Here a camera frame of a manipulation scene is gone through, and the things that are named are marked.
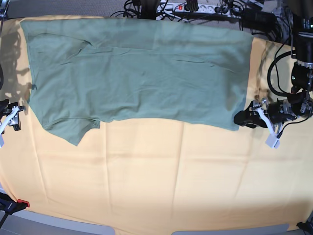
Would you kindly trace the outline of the green T-shirt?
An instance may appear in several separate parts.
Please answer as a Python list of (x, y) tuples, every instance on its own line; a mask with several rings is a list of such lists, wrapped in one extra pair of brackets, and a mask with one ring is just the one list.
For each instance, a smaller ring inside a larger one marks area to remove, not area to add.
[(253, 37), (169, 21), (21, 22), (42, 127), (77, 145), (102, 122), (164, 118), (236, 131)]

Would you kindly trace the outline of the blue clamp with red tip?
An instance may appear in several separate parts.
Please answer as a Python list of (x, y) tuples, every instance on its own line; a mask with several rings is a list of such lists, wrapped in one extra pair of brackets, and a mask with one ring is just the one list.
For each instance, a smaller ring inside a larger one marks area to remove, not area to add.
[(9, 195), (5, 193), (0, 193), (0, 211), (4, 212), (4, 216), (0, 220), (0, 227), (3, 226), (4, 222), (8, 218), (9, 215), (12, 215), (16, 212), (20, 212), (30, 207), (30, 203), (28, 201), (24, 201), (22, 199), (18, 199), (14, 201)]

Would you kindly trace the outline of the black power adapter brick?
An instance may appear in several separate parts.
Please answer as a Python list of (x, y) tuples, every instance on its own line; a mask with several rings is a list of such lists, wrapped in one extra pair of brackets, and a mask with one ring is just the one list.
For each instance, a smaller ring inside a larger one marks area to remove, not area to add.
[(242, 13), (243, 26), (248, 28), (271, 26), (275, 21), (275, 15), (269, 12), (245, 8)]

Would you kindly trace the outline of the black clamp right corner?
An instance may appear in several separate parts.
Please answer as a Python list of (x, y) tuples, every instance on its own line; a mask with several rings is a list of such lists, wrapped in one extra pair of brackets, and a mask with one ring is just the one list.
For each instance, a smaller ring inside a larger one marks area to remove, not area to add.
[(299, 223), (297, 223), (296, 226), (305, 232), (308, 232), (308, 233), (313, 232), (313, 222), (312, 221), (307, 220), (305, 223), (299, 222)]

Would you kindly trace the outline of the yellow table cloth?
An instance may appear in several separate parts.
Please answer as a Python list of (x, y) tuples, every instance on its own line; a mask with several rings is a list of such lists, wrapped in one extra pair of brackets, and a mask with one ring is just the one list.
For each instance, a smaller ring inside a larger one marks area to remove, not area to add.
[(313, 122), (236, 132), (165, 119), (102, 123), (78, 146), (31, 109), (7, 128), (0, 183), (32, 212), (111, 226), (118, 235), (247, 229), (305, 221), (313, 210)]

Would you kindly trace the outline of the white power strip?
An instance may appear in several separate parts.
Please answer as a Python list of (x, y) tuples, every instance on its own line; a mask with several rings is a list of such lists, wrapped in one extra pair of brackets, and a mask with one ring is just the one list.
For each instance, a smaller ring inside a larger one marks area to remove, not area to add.
[(198, 3), (198, 6), (189, 5), (186, 2), (183, 3), (174, 3), (174, 2), (161, 2), (159, 7), (157, 8), (157, 12), (161, 13), (170, 13), (170, 14), (187, 14), (187, 13), (195, 13), (200, 15), (231, 15), (231, 11), (227, 8), (227, 6), (218, 6), (211, 4), (202, 4)]

